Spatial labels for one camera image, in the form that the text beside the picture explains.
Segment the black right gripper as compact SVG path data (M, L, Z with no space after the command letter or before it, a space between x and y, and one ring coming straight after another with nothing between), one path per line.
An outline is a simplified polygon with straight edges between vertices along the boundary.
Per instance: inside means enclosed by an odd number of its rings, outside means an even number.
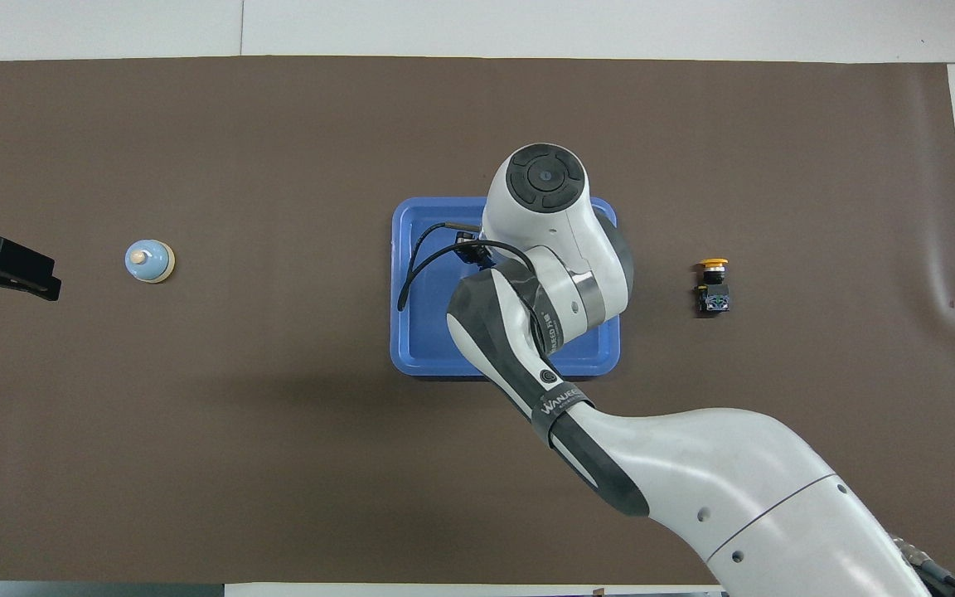
M478 236L474 233L456 233L454 241L454 254L459 260L468 265L474 265L479 269L489 269L496 265L492 253L484 245L471 245L478 241Z

